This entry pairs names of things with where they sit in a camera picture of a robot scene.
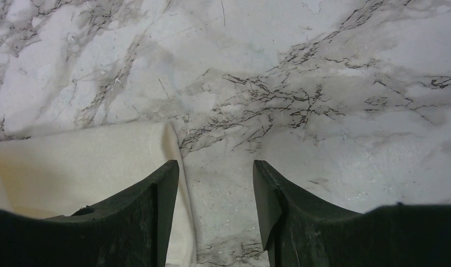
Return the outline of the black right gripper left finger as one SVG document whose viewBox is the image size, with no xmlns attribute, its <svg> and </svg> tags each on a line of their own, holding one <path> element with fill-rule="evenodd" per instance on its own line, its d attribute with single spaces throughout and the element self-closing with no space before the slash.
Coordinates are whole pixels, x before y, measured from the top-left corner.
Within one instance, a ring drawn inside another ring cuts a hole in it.
<svg viewBox="0 0 451 267">
<path fill-rule="evenodd" d="M 0 266 L 164 266 L 179 182 L 167 161 L 134 185 L 71 216 L 0 209 Z"/>
</svg>

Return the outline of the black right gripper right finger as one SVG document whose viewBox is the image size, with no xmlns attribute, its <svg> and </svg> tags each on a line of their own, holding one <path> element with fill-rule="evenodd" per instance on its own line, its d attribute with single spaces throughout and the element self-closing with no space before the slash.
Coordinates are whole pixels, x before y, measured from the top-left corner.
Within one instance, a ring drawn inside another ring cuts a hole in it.
<svg viewBox="0 0 451 267">
<path fill-rule="evenodd" d="M 344 209 L 253 163 L 262 246 L 271 266 L 451 266 L 451 205 Z"/>
</svg>

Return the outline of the cream white towel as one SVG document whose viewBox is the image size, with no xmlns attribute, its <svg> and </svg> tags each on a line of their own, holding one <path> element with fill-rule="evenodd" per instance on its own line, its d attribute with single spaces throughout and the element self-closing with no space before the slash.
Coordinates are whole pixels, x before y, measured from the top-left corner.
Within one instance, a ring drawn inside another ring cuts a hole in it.
<svg viewBox="0 0 451 267">
<path fill-rule="evenodd" d="M 177 136 L 167 122 L 0 142 L 0 209 L 33 219 L 71 216 L 170 160 L 178 162 L 180 175 L 164 266 L 192 266 L 196 245 L 189 194 Z"/>
</svg>

